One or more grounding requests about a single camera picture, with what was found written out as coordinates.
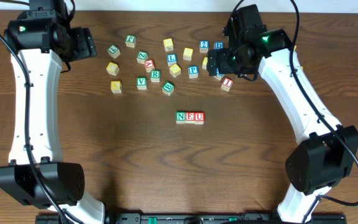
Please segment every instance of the black cable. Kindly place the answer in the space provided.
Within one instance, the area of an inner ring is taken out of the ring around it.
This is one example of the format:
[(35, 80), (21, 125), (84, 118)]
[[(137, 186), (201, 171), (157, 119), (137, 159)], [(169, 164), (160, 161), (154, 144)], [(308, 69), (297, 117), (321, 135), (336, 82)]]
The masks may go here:
[(78, 223), (78, 224), (84, 224), (81, 220), (77, 219), (77, 217), (75, 217), (74, 215), (72, 215), (70, 212), (68, 212), (66, 209), (63, 209), (63, 212), (66, 214), (66, 216), (73, 220), (74, 222)]
[(32, 146), (30, 144), (30, 134), (29, 134), (30, 88), (31, 88), (32, 84), (30, 83), (29, 74), (28, 74), (26, 68), (24, 67), (22, 60), (14, 53), (12, 47), (6, 42), (6, 40), (1, 35), (0, 35), (0, 41), (2, 41), (2, 43), (7, 47), (7, 49), (10, 51), (10, 53), (16, 59), (17, 63), (19, 64), (20, 68), (23, 71), (23, 75), (24, 75), (24, 79), (25, 79), (25, 84), (24, 84), (24, 87), (25, 87), (25, 110), (24, 110), (24, 141), (25, 141), (25, 145), (24, 145), (24, 147), (27, 152), (27, 157), (29, 158), (31, 172), (33, 173), (34, 178), (37, 181), (37, 183), (40, 185), (42, 191), (45, 193), (45, 195), (50, 200), (50, 203), (55, 207), (60, 218), (62, 219), (62, 223), (69, 224), (67, 217), (65, 216), (65, 214), (63, 213), (61, 208), (57, 205), (57, 202), (52, 197), (52, 195), (50, 194), (48, 189), (46, 188), (43, 180), (40, 178), (39, 173), (35, 169), (35, 164), (34, 164), (34, 161), (32, 158), (32, 153), (31, 153)]
[[(295, 29), (295, 35), (294, 35), (293, 40), (292, 40), (292, 46), (291, 46), (291, 49), (290, 49), (291, 74), (294, 77), (294, 79), (296, 81), (296, 84), (298, 85), (298, 87), (299, 87), (300, 91), (302, 92), (303, 96), (305, 97), (305, 99), (307, 100), (307, 102), (309, 103), (309, 105), (311, 106), (313, 111), (316, 113), (318, 119), (329, 129), (329, 131), (333, 134), (333, 136), (339, 141), (339, 143), (341, 143), (343, 148), (351, 155), (353, 161), (356, 163), (356, 166), (358, 168), (358, 158), (353, 154), (353, 152), (350, 150), (349, 146), (344, 142), (344, 140), (340, 137), (340, 135), (338, 135), (338, 133), (335, 132), (333, 127), (331, 127), (331, 125), (328, 124), (328, 122), (324, 119), (324, 116), (321, 115), (321, 113), (318, 111), (317, 107), (313, 104), (312, 100), (310, 99), (310, 97), (306, 93), (305, 89), (303, 88), (301, 82), (299, 81), (298, 75), (296, 74), (296, 70), (295, 70), (294, 65), (293, 65), (293, 52), (294, 52), (294, 49), (295, 49), (296, 38), (298, 37), (300, 16), (299, 16), (298, 7), (296, 6), (294, 0), (290, 0), (290, 1), (293, 4), (293, 7), (295, 8), (295, 12), (296, 12), (296, 29)], [(345, 205), (345, 206), (357, 206), (358, 205), (358, 201), (357, 202), (344, 202), (342, 200), (338, 200), (336, 198), (332, 198), (332, 197), (329, 197), (329, 196), (326, 196), (326, 195), (318, 195), (317, 197), (325, 198), (325, 199), (328, 199), (330, 201), (333, 201), (333, 202), (336, 202), (336, 203), (339, 203), (339, 204)]]
[(13, 4), (22, 4), (22, 5), (25, 5), (25, 6), (30, 6), (29, 3), (27, 3), (27, 2), (22, 2), (22, 1), (0, 0), (0, 2), (3, 2), (3, 3), (13, 3)]
[(233, 11), (231, 12), (231, 16), (234, 14), (234, 12), (237, 10), (237, 8), (241, 5), (241, 3), (243, 2), (244, 0), (241, 0), (237, 3), (237, 5), (234, 7)]

